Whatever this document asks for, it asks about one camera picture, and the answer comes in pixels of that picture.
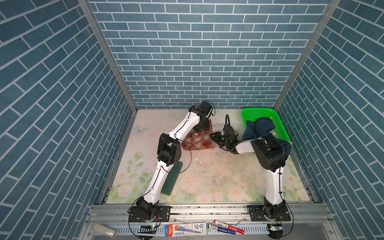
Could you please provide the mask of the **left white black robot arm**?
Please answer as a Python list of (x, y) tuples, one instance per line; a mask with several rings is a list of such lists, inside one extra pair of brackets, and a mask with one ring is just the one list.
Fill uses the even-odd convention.
[(210, 129), (209, 117), (215, 108), (204, 100), (198, 106), (189, 107), (186, 117), (168, 134), (161, 134), (158, 142), (158, 163), (147, 191), (134, 201), (133, 206), (145, 221), (156, 217), (161, 190), (174, 165), (182, 156), (183, 139), (193, 130), (195, 132)]

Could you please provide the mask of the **red plaid skirt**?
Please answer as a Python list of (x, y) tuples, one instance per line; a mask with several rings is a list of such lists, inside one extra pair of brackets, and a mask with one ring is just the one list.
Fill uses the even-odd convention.
[(202, 132), (191, 130), (182, 142), (184, 150), (198, 151), (206, 149), (214, 149), (215, 142), (210, 137), (213, 134), (212, 121), (209, 120), (210, 129)]

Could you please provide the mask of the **dark blue denim skirt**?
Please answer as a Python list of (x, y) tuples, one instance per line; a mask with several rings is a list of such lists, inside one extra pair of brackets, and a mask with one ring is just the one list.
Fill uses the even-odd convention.
[(246, 130), (243, 134), (243, 140), (253, 140), (259, 137), (267, 136), (277, 143), (279, 148), (284, 149), (286, 159), (289, 157), (292, 146), (291, 143), (285, 140), (278, 139), (271, 131), (275, 129), (275, 125), (271, 118), (259, 118), (256, 121), (246, 121)]

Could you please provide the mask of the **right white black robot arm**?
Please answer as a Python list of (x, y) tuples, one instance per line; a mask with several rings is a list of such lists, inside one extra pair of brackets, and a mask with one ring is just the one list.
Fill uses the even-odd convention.
[(264, 198), (264, 215), (273, 221), (287, 211), (283, 198), (283, 172), (288, 159), (280, 139), (266, 134), (252, 140), (231, 140), (228, 134), (216, 132), (210, 134), (219, 147), (232, 154), (254, 153), (266, 174), (266, 195)]

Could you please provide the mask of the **green plastic basket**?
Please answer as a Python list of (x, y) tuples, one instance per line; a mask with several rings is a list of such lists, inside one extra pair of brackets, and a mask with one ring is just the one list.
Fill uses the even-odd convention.
[(279, 139), (291, 142), (291, 139), (285, 129), (285, 126), (279, 114), (273, 109), (269, 108), (246, 108), (242, 110), (242, 118), (245, 128), (247, 128), (246, 121), (255, 122), (259, 118), (270, 118), (275, 125), (275, 133)]

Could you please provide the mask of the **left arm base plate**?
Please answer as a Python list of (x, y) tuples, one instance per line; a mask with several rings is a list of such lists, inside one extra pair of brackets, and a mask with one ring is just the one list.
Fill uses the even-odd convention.
[(138, 206), (133, 206), (129, 213), (129, 222), (140, 223), (140, 222), (169, 222), (170, 220), (171, 207), (170, 206), (157, 206), (155, 209), (142, 210)]

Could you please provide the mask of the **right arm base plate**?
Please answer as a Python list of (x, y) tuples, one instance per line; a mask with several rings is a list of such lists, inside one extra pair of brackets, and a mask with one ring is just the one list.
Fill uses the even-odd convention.
[(284, 203), (279, 205), (248, 205), (246, 207), (252, 222), (290, 221), (291, 216)]

